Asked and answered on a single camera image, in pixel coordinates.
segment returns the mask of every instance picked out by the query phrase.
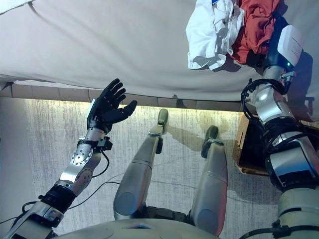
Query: cardboard box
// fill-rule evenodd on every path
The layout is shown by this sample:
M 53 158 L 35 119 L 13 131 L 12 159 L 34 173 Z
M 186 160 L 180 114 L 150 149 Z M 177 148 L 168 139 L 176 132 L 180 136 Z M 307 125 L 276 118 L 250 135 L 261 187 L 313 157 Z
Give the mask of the cardboard box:
M 249 126 L 249 120 L 245 117 L 244 114 L 242 114 L 240 117 L 238 132 L 233 149 L 233 160 L 235 161 L 239 171 L 244 174 L 268 176 L 268 173 L 265 168 L 253 165 L 247 162 L 248 160 L 245 160 L 245 158 L 242 157 L 242 151 L 245 145 L 246 134 Z
M 268 176 L 268 173 L 264 166 L 265 157 L 262 154 L 262 144 L 260 145 L 261 150 L 256 150 L 255 152 L 247 150 L 248 146 L 251 146 L 255 143 L 258 144 L 258 141 L 255 139 L 249 140 L 249 137 L 251 137 L 251 135 L 247 135 L 247 133 L 250 133 L 249 127 L 254 126 L 251 125 L 245 115 L 242 114 L 240 117 L 238 132 L 232 154 L 233 160 L 235 161 L 239 171 L 244 174 Z M 305 129 L 306 132 L 319 135 L 319 128 L 305 125 Z M 310 141 L 319 154 L 319 140 L 317 138 L 310 137 Z

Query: gray carpet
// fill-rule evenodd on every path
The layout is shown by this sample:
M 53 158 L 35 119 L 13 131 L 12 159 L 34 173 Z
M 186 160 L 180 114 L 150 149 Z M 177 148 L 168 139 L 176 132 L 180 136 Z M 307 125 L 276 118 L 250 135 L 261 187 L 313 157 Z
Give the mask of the gray carpet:
M 88 106 L 78 102 L 0 98 L 1 180 L 8 182 L 1 186 L 0 221 L 18 213 L 23 202 L 45 194 L 59 178 L 78 137 L 86 132 Z M 114 144 L 112 151 L 107 152 L 110 167 L 103 176 L 91 181 L 74 204 L 82 202 L 103 182 L 111 178 L 120 181 L 148 130 L 156 123 L 159 110 L 137 107 L 129 119 L 113 126 L 108 135 Z M 241 174 L 231 157 L 240 113 L 171 108 L 168 111 L 168 134 L 163 137 L 162 154 L 155 158 L 147 204 L 188 213 L 204 167 L 200 156 L 203 138 L 208 127 L 215 124 L 225 143 L 229 181 L 226 220 L 220 237 L 239 238 L 247 231 L 269 227 L 277 219 L 279 192 L 267 177 Z M 25 164 L 23 172 L 15 168 L 21 164 Z M 102 160 L 95 172 L 105 165 Z M 16 185 L 17 178 L 21 178 L 22 186 L 10 187 L 10 183 Z M 56 232 L 63 234 L 113 220 L 116 189 L 117 185 L 107 184 L 86 203 L 68 211 Z M 18 190 L 25 190 L 28 195 L 24 198 Z M 1 236 L 9 225 L 0 227 Z

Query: mattress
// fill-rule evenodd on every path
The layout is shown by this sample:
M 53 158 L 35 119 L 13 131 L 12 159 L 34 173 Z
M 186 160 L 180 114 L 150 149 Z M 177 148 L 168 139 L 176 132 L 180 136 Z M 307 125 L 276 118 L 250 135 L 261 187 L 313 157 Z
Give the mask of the mattress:
M 228 59 L 189 70 L 185 28 L 195 0 L 36 0 L 0 16 L 0 77 L 104 88 L 120 78 L 128 93 L 238 101 L 255 69 Z M 319 119 L 319 2 L 289 1 L 284 17 L 305 37 L 287 100 Z

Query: white bed sheet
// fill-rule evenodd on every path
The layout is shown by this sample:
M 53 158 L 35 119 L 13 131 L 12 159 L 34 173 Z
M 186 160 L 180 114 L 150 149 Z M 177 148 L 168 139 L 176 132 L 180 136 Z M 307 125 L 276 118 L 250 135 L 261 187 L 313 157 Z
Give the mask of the white bed sheet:
M 287 1 L 285 18 L 305 36 L 303 74 L 290 104 L 314 97 L 319 119 L 319 2 Z M 0 77 L 104 88 L 120 78 L 131 94 L 238 101 L 250 67 L 228 61 L 222 69 L 189 70 L 185 27 L 195 0 L 37 0 L 0 16 Z

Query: robot leg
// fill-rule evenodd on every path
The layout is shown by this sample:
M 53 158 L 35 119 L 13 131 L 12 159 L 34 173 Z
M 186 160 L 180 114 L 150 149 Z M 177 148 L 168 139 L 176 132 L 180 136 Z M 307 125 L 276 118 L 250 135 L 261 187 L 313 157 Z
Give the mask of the robot leg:
M 207 157 L 189 217 L 195 226 L 218 236 L 224 226 L 227 202 L 227 162 L 218 128 L 206 133 L 202 157 Z
M 168 111 L 162 109 L 157 125 L 150 130 L 129 164 L 114 198 L 113 210 L 116 220 L 143 217 L 154 156 L 161 153 L 162 135 L 166 133 L 167 120 Z

